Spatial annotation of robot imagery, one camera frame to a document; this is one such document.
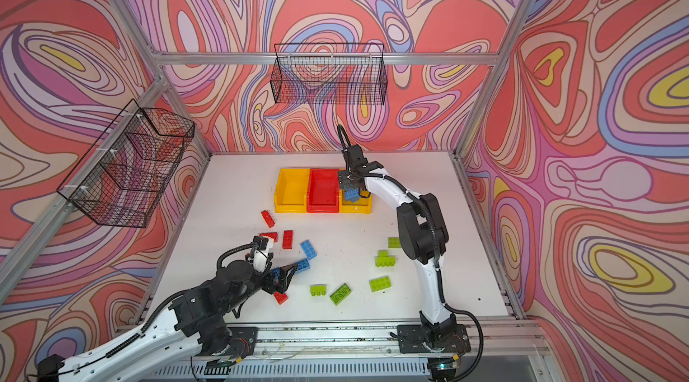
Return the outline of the small green lego brick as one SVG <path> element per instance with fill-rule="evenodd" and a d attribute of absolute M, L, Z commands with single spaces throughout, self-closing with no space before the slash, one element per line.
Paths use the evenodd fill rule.
<path fill-rule="evenodd" d="M 390 248 L 390 249 L 402 249 L 400 239 L 394 238 L 394 237 L 388 238 L 388 248 Z"/>

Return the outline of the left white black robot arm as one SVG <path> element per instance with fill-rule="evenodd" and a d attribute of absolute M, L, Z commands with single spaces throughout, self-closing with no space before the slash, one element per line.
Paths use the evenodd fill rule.
<path fill-rule="evenodd" d="M 176 360 L 228 353 L 233 335 L 224 320 L 240 315 L 259 292 L 285 293 L 299 265 L 274 267 L 271 238 L 222 253 L 213 278 L 174 292 L 142 324 L 99 347 L 42 360 L 32 381 L 139 381 Z"/>

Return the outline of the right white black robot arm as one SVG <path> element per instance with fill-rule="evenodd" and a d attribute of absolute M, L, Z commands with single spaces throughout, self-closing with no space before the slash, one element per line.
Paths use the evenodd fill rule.
<path fill-rule="evenodd" d="M 457 317 L 468 317 L 478 334 L 477 358 L 484 352 L 484 333 L 477 317 L 447 302 L 443 290 L 442 266 L 449 233 L 435 195 L 416 193 L 402 185 L 378 161 L 369 161 L 362 148 L 353 144 L 339 125 L 337 135 L 346 168 L 338 173 L 343 197 L 357 202 L 372 195 L 396 211 L 398 238 L 407 258 L 414 262 L 421 293 L 420 326 L 422 344 L 438 350 L 460 338 Z"/>

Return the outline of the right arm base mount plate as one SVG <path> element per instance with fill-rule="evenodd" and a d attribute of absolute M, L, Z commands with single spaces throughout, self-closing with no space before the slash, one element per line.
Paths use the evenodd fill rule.
<path fill-rule="evenodd" d="M 462 356 L 472 351 L 464 325 L 451 327 L 440 336 L 431 334 L 421 325 L 400 325 L 390 335 L 398 342 L 398 349 L 403 354 L 451 353 Z"/>

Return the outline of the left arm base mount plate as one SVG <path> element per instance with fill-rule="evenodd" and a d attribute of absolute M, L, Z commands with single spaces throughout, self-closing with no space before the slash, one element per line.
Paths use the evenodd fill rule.
<path fill-rule="evenodd" d="M 257 340 L 256 326 L 231 326 L 226 334 L 216 337 L 209 344 L 204 344 L 199 354 L 233 360 L 245 359 L 254 354 Z"/>

